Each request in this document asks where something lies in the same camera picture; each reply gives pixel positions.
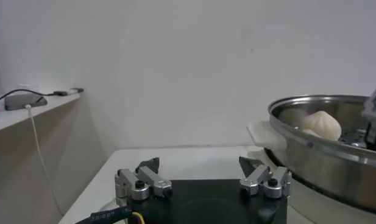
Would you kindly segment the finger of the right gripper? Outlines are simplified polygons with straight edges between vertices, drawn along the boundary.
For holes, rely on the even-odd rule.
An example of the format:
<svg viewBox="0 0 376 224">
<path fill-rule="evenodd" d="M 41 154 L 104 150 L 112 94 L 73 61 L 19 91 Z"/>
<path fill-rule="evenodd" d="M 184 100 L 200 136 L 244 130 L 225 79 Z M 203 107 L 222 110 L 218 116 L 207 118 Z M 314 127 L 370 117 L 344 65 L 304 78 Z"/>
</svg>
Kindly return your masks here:
<svg viewBox="0 0 376 224">
<path fill-rule="evenodd" d="M 366 147 L 376 151 L 376 90 L 364 103 L 362 116 L 367 120 L 367 129 L 364 136 Z"/>
</svg>

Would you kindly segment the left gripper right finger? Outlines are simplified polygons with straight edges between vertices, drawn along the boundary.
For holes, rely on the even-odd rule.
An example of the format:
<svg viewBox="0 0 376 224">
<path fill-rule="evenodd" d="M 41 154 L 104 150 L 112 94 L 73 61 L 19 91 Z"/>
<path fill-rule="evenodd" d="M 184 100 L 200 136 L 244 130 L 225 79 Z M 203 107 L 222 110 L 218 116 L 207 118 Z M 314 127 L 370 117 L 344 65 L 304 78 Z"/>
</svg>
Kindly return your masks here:
<svg viewBox="0 0 376 224">
<path fill-rule="evenodd" d="M 238 161 L 245 176 L 239 181 L 239 193 L 243 200 L 249 200 L 260 191 L 274 200 L 290 196 L 292 173 L 286 167 L 271 170 L 259 159 L 242 156 Z"/>
</svg>

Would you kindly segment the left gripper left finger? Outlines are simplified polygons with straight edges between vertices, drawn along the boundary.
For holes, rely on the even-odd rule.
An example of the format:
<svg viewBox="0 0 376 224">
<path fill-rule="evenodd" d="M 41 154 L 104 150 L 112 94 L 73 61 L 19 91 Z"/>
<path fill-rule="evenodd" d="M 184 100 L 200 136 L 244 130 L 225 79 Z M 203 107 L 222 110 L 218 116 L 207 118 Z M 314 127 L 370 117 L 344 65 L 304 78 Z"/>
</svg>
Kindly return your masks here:
<svg viewBox="0 0 376 224">
<path fill-rule="evenodd" d="M 172 181 L 158 174 L 160 158 L 142 161 L 134 171 L 119 169 L 115 174 L 115 202 L 125 205 L 129 199 L 142 202 L 155 196 L 169 200 L 172 197 Z"/>
</svg>

